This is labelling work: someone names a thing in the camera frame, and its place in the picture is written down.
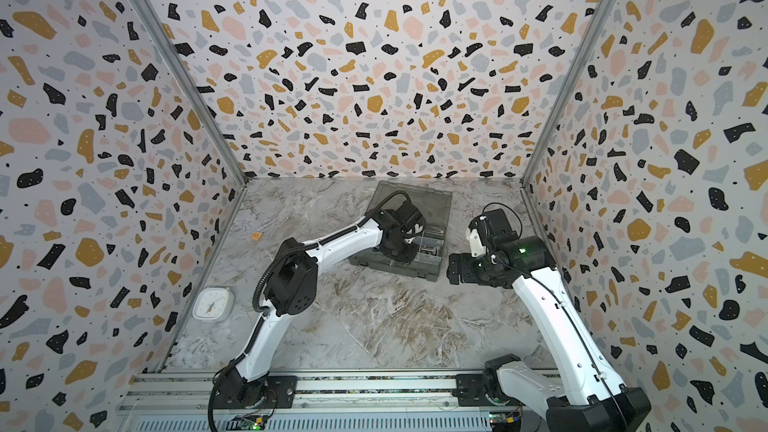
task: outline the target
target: marble floor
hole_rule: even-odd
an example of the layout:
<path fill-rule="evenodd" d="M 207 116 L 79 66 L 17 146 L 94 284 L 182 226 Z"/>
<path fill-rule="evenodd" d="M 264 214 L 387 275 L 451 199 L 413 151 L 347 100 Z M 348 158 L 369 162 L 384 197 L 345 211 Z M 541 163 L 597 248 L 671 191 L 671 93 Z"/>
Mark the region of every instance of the marble floor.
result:
<path fill-rule="evenodd" d="M 513 207 L 523 222 L 522 235 L 534 234 L 517 184 L 404 182 L 453 194 L 439 280 L 341 262 L 319 277 L 315 303 L 286 332 L 273 368 L 481 368 L 486 360 L 510 353 L 533 366 L 554 365 L 514 291 L 450 285 L 445 275 L 449 253 L 469 252 L 466 226 L 488 202 Z M 219 369 L 234 358 L 256 320 L 251 295 L 282 241 L 308 240 L 351 224 L 366 210 L 376 186 L 367 180 L 252 181 L 204 284 L 230 288 L 232 312 L 218 323 L 190 316 L 166 368 Z M 516 227 L 517 220 L 508 216 Z M 251 238 L 254 232 L 263 234 L 260 241 Z"/>

